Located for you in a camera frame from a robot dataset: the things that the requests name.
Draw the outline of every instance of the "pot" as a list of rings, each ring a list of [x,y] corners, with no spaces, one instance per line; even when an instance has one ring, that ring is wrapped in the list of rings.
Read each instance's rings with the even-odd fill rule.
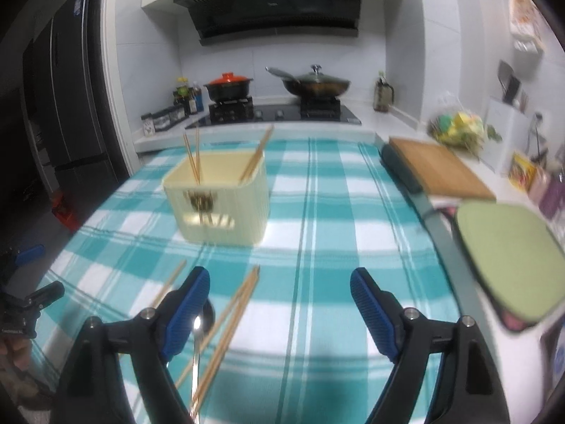
[[[222,73],[221,78],[214,79],[204,86],[210,99],[215,102],[244,99],[249,95],[249,83],[252,78],[234,75],[233,72]]]
[[[350,81],[336,78],[321,73],[320,65],[311,65],[312,72],[306,75],[294,77],[275,67],[266,67],[267,72],[281,78],[287,91],[303,99],[331,99],[343,94],[348,88]]]

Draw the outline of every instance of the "white countertop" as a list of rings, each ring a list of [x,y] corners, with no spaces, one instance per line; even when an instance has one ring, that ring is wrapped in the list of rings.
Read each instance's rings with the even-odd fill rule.
[[[280,103],[280,98],[265,99],[262,103]],[[390,137],[405,137],[416,140],[433,140],[423,132],[418,132],[388,113],[375,112],[370,104],[344,101],[347,107],[361,120],[362,125],[341,123],[274,123],[272,138],[338,138],[340,140],[373,143],[375,134],[387,141]],[[140,137],[134,141],[137,153],[147,153],[164,148],[183,146],[183,133],[194,140],[194,130],[185,130],[188,124],[203,117],[200,113],[189,118],[166,132],[158,132],[153,137]],[[220,143],[260,140],[270,123],[233,124],[201,128],[202,143]],[[495,193],[498,202],[518,204],[539,213],[526,193],[514,188],[506,177],[496,175],[482,162],[470,156],[459,155],[461,160]],[[432,196],[434,206],[453,205],[458,199]],[[489,329],[496,344],[495,358],[499,375],[505,390],[512,424],[529,424],[541,409],[543,398],[544,360],[541,336],[565,314],[565,302],[549,317],[533,328],[519,334],[506,330],[498,320],[488,297],[478,283],[475,290],[485,311]]]

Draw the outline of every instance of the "black glass cooktop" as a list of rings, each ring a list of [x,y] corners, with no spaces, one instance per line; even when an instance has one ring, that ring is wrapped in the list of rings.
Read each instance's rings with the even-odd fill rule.
[[[200,120],[189,124],[186,129],[196,126],[218,126],[238,123],[290,123],[296,121],[324,121],[329,123],[347,123],[360,125],[361,121],[351,110],[340,103],[331,109],[308,109],[300,104],[285,105],[252,105],[227,104],[227,106],[211,106],[211,115],[207,114]]]

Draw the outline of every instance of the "range hood vent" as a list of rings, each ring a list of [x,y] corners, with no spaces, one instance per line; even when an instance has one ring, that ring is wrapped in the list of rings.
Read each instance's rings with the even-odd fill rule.
[[[173,0],[186,7],[202,45],[249,36],[357,36],[361,0]]]

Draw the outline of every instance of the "checkered tablecloth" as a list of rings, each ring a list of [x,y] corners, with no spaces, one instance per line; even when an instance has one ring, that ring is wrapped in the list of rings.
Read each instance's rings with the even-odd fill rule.
[[[403,306],[430,318],[457,320],[456,301],[430,236],[381,166],[377,148],[271,141],[265,156],[270,217],[257,247],[183,239],[160,186],[185,157],[182,148],[162,151],[94,213],[42,282],[66,287],[38,320],[33,356],[47,381],[56,384],[87,316],[106,322],[134,316],[183,258],[188,265],[176,286],[192,267],[207,268],[217,314],[258,264],[261,279],[201,418],[208,424],[365,423],[392,364],[378,353],[351,298],[351,271],[364,266]],[[169,364],[173,380],[191,355],[190,340]],[[129,357],[121,363],[137,422],[146,422]],[[413,419],[426,415],[438,365],[432,356]],[[190,380],[180,389],[186,400],[189,391]]]

